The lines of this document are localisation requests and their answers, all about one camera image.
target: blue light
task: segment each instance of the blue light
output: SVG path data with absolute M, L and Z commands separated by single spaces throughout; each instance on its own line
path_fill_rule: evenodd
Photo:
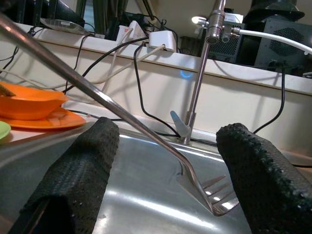
M 185 79 L 189 79 L 193 76 L 193 72 L 186 72 L 186 71 L 180 70 L 180 75 Z

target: green plate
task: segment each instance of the green plate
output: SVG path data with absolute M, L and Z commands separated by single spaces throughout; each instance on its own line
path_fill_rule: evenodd
M 5 122 L 0 121 L 0 139 L 6 137 L 11 131 L 11 126 Z

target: orange plate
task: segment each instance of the orange plate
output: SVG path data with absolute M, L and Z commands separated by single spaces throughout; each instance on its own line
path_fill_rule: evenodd
M 17 120 L 0 117 L 12 127 L 27 129 L 61 129 L 83 125 L 86 121 L 79 115 L 61 107 L 51 112 L 46 118 L 38 120 Z

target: orange bowl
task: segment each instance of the orange bowl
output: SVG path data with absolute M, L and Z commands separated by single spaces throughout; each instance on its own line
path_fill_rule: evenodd
M 16 96 L 0 96 L 0 116 L 10 119 L 36 120 L 45 118 L 67 97 L 62 92 L 39 90 L 16 84 L 0 82 Z

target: faucet lever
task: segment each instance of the faucet lever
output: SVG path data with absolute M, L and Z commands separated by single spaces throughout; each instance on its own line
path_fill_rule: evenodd
M 177 132 L 181 137 L 186 137 L 191 132 L 191 128 L 186 126 L 186 124 L 180 119 L 175 111 L 170 112 L 171 118 L 175 123 L 175 127 Z

